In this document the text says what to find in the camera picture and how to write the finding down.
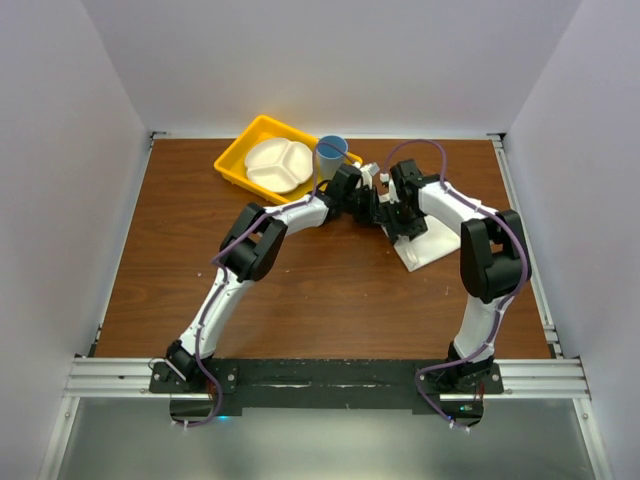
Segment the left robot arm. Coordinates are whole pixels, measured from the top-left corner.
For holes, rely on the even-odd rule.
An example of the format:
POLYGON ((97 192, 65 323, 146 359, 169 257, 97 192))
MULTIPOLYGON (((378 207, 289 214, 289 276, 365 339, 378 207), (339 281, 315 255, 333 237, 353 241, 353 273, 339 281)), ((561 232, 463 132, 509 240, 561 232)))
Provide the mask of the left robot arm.
POLYGON ((185 392, 207 380, 203 361, 216 351, 220 335, 246 291, 271 271, 284 239, 320 227, 347 210, 359 187, 372 185, 375 163, 342 165, 323 190, 275 207, 248 204, 224 238, 212 263, 217 267, 210 291, 189 327, 167 349, 165 363, 173 382, 185 392))

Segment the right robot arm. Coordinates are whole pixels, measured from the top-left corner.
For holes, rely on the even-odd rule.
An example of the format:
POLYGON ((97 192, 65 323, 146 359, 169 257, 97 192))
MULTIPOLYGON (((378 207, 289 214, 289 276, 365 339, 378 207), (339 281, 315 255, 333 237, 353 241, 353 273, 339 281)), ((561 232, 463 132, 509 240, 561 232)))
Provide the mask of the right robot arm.
POLYGON ((380 201, 383 230, 408 270, 459 254, 468 294, 463 320, 446 361, 423 374, 469 392, 490 371, 506 310, 531 277, 521 217, 462 194, 442 174, 424 175, 412 160, 380 180, 388 189, 380 201))

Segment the white cloth napkin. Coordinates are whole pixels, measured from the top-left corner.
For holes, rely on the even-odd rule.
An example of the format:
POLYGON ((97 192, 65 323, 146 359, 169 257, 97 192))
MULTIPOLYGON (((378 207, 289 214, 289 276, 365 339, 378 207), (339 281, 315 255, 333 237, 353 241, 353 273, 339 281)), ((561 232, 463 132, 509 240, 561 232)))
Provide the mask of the white cloth napkin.
POLYGON ((418 270, 455 252, 460 248, 461 224, 471 219, 483 219, 483 207, 478 199, 458 200, 451 195, 422 195, 419 206, 427 214, 427 231, 410 240, 399 235, 393 241, 390 230, 382 227, 385 235, 409 272, 418 270))

